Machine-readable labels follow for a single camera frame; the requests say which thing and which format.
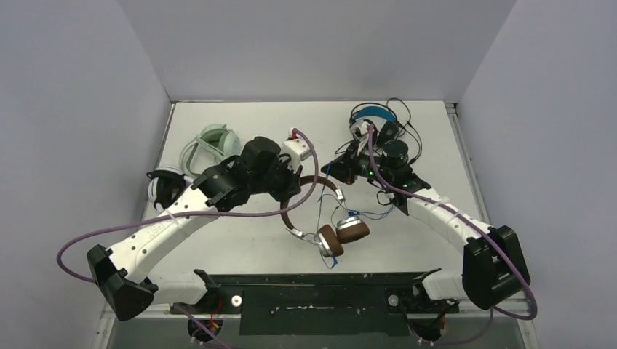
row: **white connector block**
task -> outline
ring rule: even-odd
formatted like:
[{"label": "white connector block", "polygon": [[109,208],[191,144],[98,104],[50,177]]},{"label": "white connector block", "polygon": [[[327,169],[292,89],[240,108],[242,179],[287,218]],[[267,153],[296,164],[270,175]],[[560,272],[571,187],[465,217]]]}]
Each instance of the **white connector block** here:
[{"label": "white connector block", "polygon": [[281,155],[283,154],[290,156],[289,168],[296,172],[300,168],[302,161],[311,157],[311,149],[305,140],[296,138],[294,140],[286,140],[281,144]]}]

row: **white wall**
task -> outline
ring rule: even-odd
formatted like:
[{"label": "white wall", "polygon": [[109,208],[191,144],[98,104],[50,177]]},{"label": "white wall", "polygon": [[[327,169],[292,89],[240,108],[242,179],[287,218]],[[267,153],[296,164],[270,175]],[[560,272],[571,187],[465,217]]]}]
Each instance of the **white wall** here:
[{"label": "white wall", "polygon": [[617,2],[519,0],[467,89],[491,220],[520,235],[544,348],[615,348]]},{"label": "white wall", "polygon": [[515,0],[119,0],[172,100],[458,101]]},{"label": "white wall", "polygon": [[[103,297],[60,271],[55,254],[138,218],[169,108],[115,1],[0,4],[3,348],[90,347]],[[101,241],[67,263],[87,273],[88,246]]]}]

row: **black mounting bracket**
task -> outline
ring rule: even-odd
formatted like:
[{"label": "black mounting bracket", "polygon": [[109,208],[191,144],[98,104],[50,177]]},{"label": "black mounting bracket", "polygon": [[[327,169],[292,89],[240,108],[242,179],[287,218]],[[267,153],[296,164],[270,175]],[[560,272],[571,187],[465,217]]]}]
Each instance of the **black mounting bracket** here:
[{"label": "black mounting bracket", "polygon": [[98,289],[114,310],[118,320],[130,320],[141,314],[154,300],[159,288],[149,279],[140,284],[128,281],[125,269],[117,270],[109,256],[113,253],[101,245],[91,248],[86,254],[90,272]]},{"label": "black mounting bracket", "polygon": [[[529,284],[529,272],[517,234],[506,225],[489,230],[488,236],[506,253]],[[520,291],[522,286],[485,239],[470,238],[463,253],[463,288],[478,308],[488,310]]]}]

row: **metal bolt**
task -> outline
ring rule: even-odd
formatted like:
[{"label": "metal bolt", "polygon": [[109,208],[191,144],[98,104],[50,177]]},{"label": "metal bolt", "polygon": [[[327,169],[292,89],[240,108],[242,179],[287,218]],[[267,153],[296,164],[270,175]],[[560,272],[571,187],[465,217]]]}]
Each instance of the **metal bolt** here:
[{"label": "metal bolt", "polygon": [[390,304],[393,307],[398,306],[398,304],[399,304],[399,296],[393,294],[392,296],[388,297],[388,304]]},{"label": "metal bolt", "polygon": [[231,305],[233,305],[234,307],[238,308],[240,305],[242,305],[242,297],[240,297],[240,296],[233,296],[231,298]]}]

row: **white headphones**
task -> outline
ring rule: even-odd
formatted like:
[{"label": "white headphones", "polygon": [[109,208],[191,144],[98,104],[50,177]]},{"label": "white headphones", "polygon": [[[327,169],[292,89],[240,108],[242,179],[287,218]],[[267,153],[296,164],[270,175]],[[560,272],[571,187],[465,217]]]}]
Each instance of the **white headphones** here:
[{"label": "white headphones", "polygon": [[214,156],[215,164],[229,156],[240,155],[242,151],[240,139],[226,124],[208,125],[180,153],[180,168],[183,172],[193,176],[201,174],[191,170],[191,162],[200,146]]}]

